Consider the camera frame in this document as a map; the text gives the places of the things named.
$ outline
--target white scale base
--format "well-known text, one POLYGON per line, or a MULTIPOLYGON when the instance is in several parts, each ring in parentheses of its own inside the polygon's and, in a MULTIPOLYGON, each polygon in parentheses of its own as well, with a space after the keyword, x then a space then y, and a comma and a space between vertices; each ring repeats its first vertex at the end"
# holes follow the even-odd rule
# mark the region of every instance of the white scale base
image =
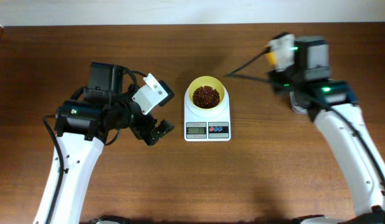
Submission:
POLYGON ((184 96, 184 139, 186 141, 228 141, 231 138, 229 94, 214 108, 202 112, 188 96, 184 96))

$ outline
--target roasted coffee beans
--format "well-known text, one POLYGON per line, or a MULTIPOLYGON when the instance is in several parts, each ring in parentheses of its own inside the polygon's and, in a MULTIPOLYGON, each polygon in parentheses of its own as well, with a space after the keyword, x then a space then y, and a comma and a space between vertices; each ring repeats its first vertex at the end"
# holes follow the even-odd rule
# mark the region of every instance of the roasted coffee beans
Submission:
POLYGON ((192 101, 200 108, 209 109, 219 104, 220 95, 210 86, 201 86, 192 94, 192 101))

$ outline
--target yellow bowl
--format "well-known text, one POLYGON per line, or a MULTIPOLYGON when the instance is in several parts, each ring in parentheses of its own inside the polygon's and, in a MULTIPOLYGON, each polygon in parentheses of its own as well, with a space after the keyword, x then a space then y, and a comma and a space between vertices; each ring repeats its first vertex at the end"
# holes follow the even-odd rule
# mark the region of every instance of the yellow bowl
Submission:
POLYGON ((216 78, 204 76, 204 77, 196 78, 194 81, 192 81, 192 83, 188 87, 188 96, 189 96, 189 98, 193 104, 194 104, 194 101, 193 101, 194 91, 196 91, 201 86, 210 86, 213 89, 217 90, 219 92, 219 96, 220 96, 220 102, 217 106, 219 106, 222 103, 222 101, 224 99, 223 84, 216 78))

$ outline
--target green led light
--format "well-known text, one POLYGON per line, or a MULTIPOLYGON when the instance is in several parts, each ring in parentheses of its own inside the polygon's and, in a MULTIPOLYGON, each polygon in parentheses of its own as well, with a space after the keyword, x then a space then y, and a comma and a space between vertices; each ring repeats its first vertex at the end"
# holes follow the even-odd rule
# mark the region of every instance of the green led light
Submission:
POLYGON ((323 87, 323 88, 321 88, 321 90, 323 90, 323 92, 327 93, 331 90, 331 88, 330 87, 323 87))

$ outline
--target wooden table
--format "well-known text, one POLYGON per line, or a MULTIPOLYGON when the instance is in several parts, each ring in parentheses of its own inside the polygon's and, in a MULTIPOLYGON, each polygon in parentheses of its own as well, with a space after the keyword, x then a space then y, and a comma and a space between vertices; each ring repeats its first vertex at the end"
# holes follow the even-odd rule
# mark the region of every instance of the wooden table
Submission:
MULTIPOLYGON (((333 77, 350 82, 385 160, 385 23, 7 27, 0 43, 0 223, 32 223, 53 153, 42 117, 87 84, 91 61, 165 80, 176 96, 153 114, 176 128, 153 147, 130 130, 106 147, 81 221, 104 214, 189 222, 354 217, 346 181, 309 119, 270 86, 222 77, 286 30, 329 41, 333 77), (229 142, 183 139, 184 92, 202 75, 220 79, 230 94, 229 142)), ((266 77, 270 69, 260 59, 244 73, 266 77)))

